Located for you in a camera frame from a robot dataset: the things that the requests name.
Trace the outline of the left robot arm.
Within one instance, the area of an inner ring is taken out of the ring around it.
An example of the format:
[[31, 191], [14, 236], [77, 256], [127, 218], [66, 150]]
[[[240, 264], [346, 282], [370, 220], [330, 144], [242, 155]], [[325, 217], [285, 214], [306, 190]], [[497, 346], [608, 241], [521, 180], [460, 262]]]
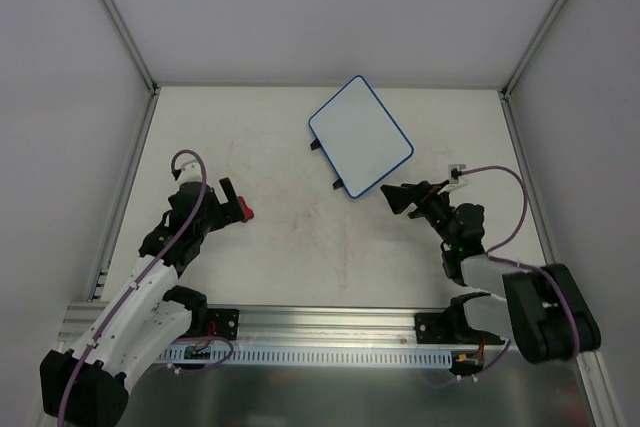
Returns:
[[206, 295], [178, 283], [208, 234], [253, 217], [230, 179], [220, 186], [224, 202], [198, 176], [182, 181], [120, 291], [70, 347], [46, 354], [39, 367], [43, 410], [59, 425], [116, 425], [166, 347], [179, 339], [206, 346], [222, 335], [224, 321]]

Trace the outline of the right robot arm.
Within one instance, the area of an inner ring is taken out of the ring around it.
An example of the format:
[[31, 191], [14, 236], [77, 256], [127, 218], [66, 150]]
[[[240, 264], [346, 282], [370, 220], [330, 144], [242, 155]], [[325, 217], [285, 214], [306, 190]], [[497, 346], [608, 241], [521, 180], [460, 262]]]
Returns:
[[473, 291], [453, 299], [445, 315], [455, 340], [492, 334], [513, 342], [531, 364], [569, 360], [601, 347], [599, 325], [569, 268], [490, 254], [483, 244], [482, 205], [454, 206], [443, 186], [427, 181], [384, 185], [381, 191], [394, 214], [429, 224], [441, 240], [446, 278]]

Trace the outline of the red whiteboard eraser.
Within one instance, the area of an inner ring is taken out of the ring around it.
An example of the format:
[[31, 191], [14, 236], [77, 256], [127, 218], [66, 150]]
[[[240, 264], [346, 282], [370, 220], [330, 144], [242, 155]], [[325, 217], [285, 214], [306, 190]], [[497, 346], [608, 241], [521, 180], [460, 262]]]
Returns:
[[238, 204], [242, 211], [242, 222], [247, 223], [252, 220], [255, 216], [254, 211], [248, 206], [243, 196], [237, 197]]

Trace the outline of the blue framed whiteboard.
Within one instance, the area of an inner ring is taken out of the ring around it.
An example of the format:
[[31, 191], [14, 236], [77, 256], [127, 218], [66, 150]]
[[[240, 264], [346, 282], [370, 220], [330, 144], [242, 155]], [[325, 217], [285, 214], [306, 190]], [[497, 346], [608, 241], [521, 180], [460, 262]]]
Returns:
[[324, 152], [336, 185], [359, 199], [415, 152], [409, 137], [361, 75], [351, 78], [308, 119], [312, 147]]

